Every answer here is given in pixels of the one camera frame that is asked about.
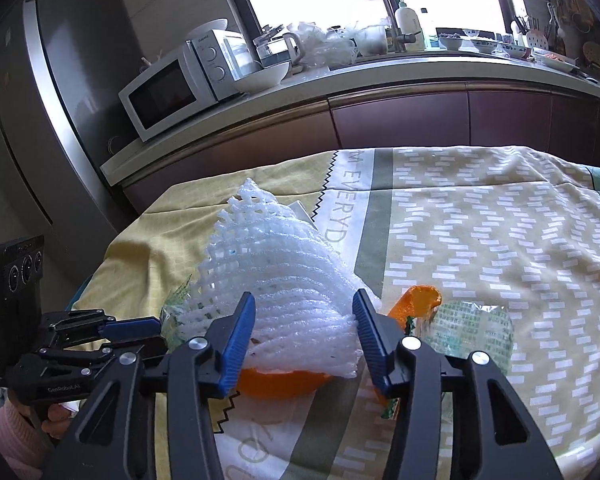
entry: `foam net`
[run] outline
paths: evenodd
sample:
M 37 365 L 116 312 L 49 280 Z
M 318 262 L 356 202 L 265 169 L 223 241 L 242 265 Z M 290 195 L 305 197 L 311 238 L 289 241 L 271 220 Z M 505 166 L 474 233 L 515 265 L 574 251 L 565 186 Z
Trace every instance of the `foam net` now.
M 178 336 L 202 335 L 232 314 L 244 291 L 254 295 L 256 322 L 244 368 L 308 370 L 354 377 L 362 355 L 351 301 L 366 288 L 308 222 L 248 178 L 218 213 L 199 280 L 174 307 Z

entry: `microwave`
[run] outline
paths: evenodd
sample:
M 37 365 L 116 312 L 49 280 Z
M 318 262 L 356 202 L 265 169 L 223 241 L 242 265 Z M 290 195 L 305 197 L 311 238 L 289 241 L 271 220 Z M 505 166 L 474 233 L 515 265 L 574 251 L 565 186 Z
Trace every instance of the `microwave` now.
M 239 92 L 258 70 L 241 34 L 208 30 L 147 67 L 119 93 L 142 140 L 149 140 Z

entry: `screw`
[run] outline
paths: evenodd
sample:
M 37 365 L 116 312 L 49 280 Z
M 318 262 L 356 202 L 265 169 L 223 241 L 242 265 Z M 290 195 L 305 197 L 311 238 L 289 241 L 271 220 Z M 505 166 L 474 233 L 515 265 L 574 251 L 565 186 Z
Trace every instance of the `screw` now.
M 191 348 L 192 350 L 202 350 L 203 348 L 206 348 L 207 344 L 208 343 L 206 342 L 205 338 L 195 337 L 191 341 L 189 341 L 189 348 Z
M 136 354 L 134 354 L 133 352 L 125 352 L 118 358 L 120 364 L 125 366 L 135 363 L 136 359 Z
M 471 361 L 477 365 L 485 365 L 489 362 L 489 356 L 484 352 L 474 352 L 471 354 Z
M 417 337 L 412 335 L 408 335 L 407 337 L 402 338 L 402 346 L 404 346 L 407 350 L 417 350 L 422 346 L 422 343 Z

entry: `pink sleeve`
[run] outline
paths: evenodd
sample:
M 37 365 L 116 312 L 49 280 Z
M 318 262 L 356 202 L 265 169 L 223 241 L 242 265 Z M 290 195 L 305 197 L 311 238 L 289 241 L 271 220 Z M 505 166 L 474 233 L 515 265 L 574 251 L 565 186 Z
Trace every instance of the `pink sleeve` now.
M 36 430 L 8 400 L 0 408 L 0 453 L 21 480 L 42 476 L 46 448 Z

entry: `zigzag line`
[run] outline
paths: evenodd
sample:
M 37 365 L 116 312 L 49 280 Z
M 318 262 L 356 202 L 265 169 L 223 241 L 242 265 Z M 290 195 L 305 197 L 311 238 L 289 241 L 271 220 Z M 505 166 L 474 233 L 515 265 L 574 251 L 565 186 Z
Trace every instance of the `zigzag line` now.
M 329 164 L 329 168 L 327 169 L 327 175 L 324 177 L 324 186 L 322 186 L 322 191 L 320 192 L 320 195 L 318 196 L 318 200 L 315 203 L 314 212 L 311 213 L 311 220 L 313 220 L 315 218 L 315 216 L 318 214 L 318 209 L 320 209 L 320 202 L 322 202 L 322 197 L 324 196 L 324 192 L 327 190 L 327 184 L 329 183 L 331 173 L 333 172 L 333 167 L 336 164 L 336 155 L 338 154 L 338 151 L 339 150 L 335 150 L 333 152 L 333 156 L 331 157 L 331 163 Z
M 235 408 L 235 404 L 234 404 L 234 399 L 235 397 L 239 396 L 240 392 L 236 391 L 233 395 L 230 395 L 228 397 L 229 402 L 231 403 L 231 405 L 228 408 L 223 408 L 222 412 L 224 413 L 224 419 L 223 420 L 218 420 L 218 428 L 220 428 L 220 431 L 218 433 L 224 433 L 224 430 L 222 429 L 222 423 L 223 422 L 227 422 L 229 420 L 229 415 L 227 415 L 227 412 L 229 410 L 232 410 Z

